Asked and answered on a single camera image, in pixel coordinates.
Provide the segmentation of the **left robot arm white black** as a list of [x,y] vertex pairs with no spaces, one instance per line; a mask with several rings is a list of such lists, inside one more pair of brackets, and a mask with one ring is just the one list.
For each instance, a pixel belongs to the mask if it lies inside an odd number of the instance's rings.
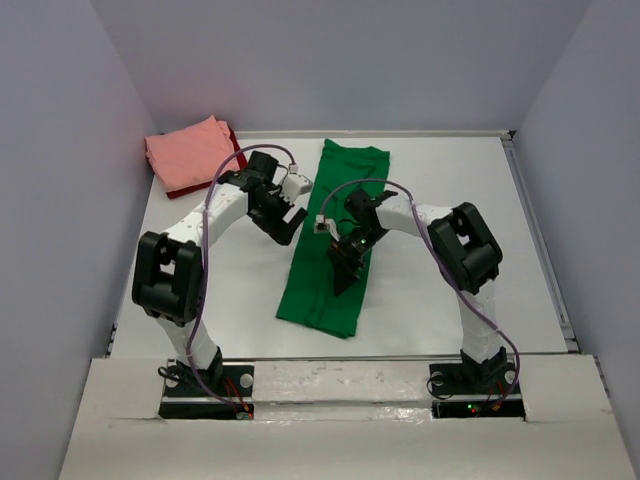
[[134,265],[132,301],[164,330],[175,350],[173,365],[161,376],[186,384],[214,399],[223,378],[223,356],[202,321],[207,292],[209,250],[235,222],[248,217],[272,240],[291,243],[307,211],[294,207],[311,192],[312,181],[295,162],[275,177],[279,161],[269,144],[247,147],[246,166],[232,170],[232,153],[214,173],[205,199],[178,223],[139,239]]

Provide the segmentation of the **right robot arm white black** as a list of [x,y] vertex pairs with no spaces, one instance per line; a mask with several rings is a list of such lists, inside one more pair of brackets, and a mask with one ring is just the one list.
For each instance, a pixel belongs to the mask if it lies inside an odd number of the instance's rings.
[[431,365],[426,386],[434,399],[486,395],[502,402],[515,389],[519,353],[500,329],[495,314],[495,281],[503,252],[475,205],[455,207],[417,203],[400,185],[377,196],[357,188],[344,208],[353,229],[340,233],[338,223],[317,214],[314,230],[327,232],[333,293],[340,296],[360,279],[373,247],[391,232],[419,237],[444,281],[453,289],[462,326],[460,359]]

